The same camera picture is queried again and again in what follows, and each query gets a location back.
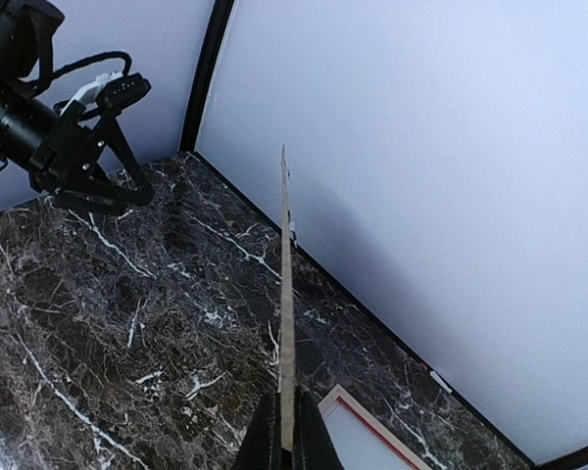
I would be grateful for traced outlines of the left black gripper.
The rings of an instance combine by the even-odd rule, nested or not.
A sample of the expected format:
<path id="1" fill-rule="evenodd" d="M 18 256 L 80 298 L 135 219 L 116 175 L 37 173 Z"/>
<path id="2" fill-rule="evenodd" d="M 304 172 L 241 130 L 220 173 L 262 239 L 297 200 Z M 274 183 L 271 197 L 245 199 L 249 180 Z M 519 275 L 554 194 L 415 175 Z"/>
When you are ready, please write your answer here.
<path id="1" fill-rule="evenodd" d="M 78 124 L 81 105 L 61 117 L 37 100 L 0 87 L 0 160 L 26 170 L 30 186 L 53 194 L 55 208 L 123 215 L 129 205 L 148 205 L 153 187 L 141 170 L 116 118 L 101 116 L 96 126 Z M 128 190 L 103 183 L 98 159 L 103 141 L 136 185 Z"/>

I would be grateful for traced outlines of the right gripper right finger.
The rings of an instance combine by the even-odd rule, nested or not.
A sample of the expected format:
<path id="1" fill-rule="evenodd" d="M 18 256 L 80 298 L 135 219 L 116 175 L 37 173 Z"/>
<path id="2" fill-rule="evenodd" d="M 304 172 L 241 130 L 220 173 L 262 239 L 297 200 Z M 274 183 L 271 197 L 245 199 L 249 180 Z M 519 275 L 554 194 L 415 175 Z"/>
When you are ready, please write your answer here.
<path id="1" fill-rule="evenodd" d="M 297 387 L 292 450 L 294 470 L 343 470 L 313 394 Z"/>

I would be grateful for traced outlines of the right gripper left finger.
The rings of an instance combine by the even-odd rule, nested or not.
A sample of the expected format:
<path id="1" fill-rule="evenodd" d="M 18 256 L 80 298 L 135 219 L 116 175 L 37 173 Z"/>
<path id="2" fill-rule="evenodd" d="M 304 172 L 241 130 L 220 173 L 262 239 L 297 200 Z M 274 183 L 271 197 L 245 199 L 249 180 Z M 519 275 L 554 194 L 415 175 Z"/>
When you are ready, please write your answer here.
<path id="1" fill-rule="evenodd" d="M 280 394 L 264 394 L 247 427 L 234 470 L 281 468 Z"/>

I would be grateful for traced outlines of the red wooden picture frame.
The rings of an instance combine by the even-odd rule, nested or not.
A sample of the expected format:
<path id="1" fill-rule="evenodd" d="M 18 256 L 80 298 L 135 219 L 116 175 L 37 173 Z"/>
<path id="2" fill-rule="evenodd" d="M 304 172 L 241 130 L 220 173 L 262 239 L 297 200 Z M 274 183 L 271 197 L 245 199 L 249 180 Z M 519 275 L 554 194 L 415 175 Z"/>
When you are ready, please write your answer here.
<path id="1" fill-rule="evenodd" d="M 367 411 L 356 399 L 350 395 L 346 389 L 340 385 L 334 386 L 328 394 L 319 402 L 318 408 L 324 418 L 334 409 L 338 402 L 345 404 L 353 411 L 359 419 L 367 425 L 385 444 L 394 450 L 411 469 L 400 470 L 430 470 L 428 465 L 421 457 L 417 456 L 397 437 L 395 437 L 385 426 L 383 426 L 369 411 Z"/>

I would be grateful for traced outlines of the brown backing board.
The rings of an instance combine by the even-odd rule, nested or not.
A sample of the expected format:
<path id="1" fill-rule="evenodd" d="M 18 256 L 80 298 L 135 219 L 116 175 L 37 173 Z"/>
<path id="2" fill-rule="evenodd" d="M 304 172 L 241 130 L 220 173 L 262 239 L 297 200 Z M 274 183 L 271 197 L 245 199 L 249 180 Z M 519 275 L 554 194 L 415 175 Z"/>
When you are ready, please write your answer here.
<path id="1" fill-rule="evenodd" d="M 295 327 L 286 146 L 281 147 L 280 440 L 292 453 L 295 426 Z"/>

